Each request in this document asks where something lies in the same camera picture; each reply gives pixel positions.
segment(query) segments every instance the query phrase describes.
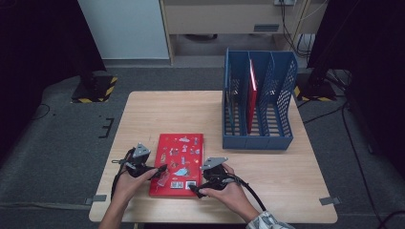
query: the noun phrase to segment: wooden table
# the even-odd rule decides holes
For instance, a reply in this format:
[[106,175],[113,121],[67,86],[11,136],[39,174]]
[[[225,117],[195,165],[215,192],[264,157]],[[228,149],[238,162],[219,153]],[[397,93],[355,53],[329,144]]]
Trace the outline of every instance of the wooden table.
[[[202,133],[204,158],[227,156],[236,175],[249,183],[267,210],[289,223],[334,223],[333,205],[319,198],[330,196],[301,116],[291,99],[288,111],[294,139],[286,151],[224,150],[222,148],[222,92],[133,92],[129,95],[116,138],[96,194],[107,195],[94,202],[90,220],[101,221],[110,203],[111,186],[118,164],[126,152],[141,142],[152,153],[153,166],[162,133]],[[131,200],[123,221],[176,223],[243,223],[214,198],[150,198],[149,181]],[[245,190],[254,206],[254,197]]]

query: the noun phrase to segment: human hand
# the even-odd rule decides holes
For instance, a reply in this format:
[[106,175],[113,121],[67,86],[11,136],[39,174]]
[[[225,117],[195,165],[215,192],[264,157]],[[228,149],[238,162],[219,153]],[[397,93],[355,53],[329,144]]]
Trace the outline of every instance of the human hand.
[[[235,172],[231,167],[225,163],[223,163],[223,166],[229,174],[235,175]],[[200,193],[216,198],[232,212],[238,214],[245,222],[250,222],[260,215],[247,199],[242,186],[236,182],[228,183],[223,190],[204,188],[200,189]]]
[[158,169],[152,169],[142,174],[139,177],[132,177],[127,171],[123,172],[117,182],[113,200],[118,198],[121,201],[129,202],[136,193],[139,186],[149,178],[151,178]]

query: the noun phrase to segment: electrical outlet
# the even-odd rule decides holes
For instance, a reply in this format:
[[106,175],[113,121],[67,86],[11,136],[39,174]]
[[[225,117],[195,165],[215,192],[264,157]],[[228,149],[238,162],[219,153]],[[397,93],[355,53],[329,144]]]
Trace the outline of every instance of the electrical outlet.
[[294,6],[297,0],[274,0],[274,6],[281,6],[282,2],[285,6]]

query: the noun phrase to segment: hand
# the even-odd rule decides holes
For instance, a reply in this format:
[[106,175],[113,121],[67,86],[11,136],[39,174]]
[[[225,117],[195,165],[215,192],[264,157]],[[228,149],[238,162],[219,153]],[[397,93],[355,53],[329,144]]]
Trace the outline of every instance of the hand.
[[116,190],[114,192],[113,200],[120,198],[124,202],[129,202],[134,196],[139,186],[149,178],[151,178],[158,169],[152,169],[142,174],[139,177],[132,177],[128,172],[123,172],[117,182]]
[[[229,174],[235,175],[231,167],[225,163],[223,163],[223,166]],[[200,190],[200,193],[216,198],[232,212],[238,214],[245,222],[250,222],[260,215],[247,199],[242,186],[236,182],[228,183],[223,190],[204,188]]]
[[119,228],[124,211],[128,206],[129,200],[134,196],[140,185],[152,177],[158,169],[149,170],[139,177],[132,177],[128,172],[123,172],[117,182],[113,199],[98,226],[99,229]]

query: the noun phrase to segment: yellow black hazard tape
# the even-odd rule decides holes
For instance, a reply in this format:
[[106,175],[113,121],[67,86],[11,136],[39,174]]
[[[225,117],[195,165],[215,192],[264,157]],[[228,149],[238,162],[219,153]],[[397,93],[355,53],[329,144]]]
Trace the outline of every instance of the yellow black hazard tape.
[[72,99],[73,103],[92,103],[92,102],[105,102],[110,98],[111,93],[113,92],[114,87],[116,86],[117,77],[111,77],[110,84],[108,85],[105,95],[98,98],[91,97],[80,97]]
[[301,93],[301,90],[299,89],[298,86],[295,86],[294,89],[295,97],[299,101],[308,101],[308,100],[314,100],[314,101],[334,101],[336,98],[334,96],[307,96]]

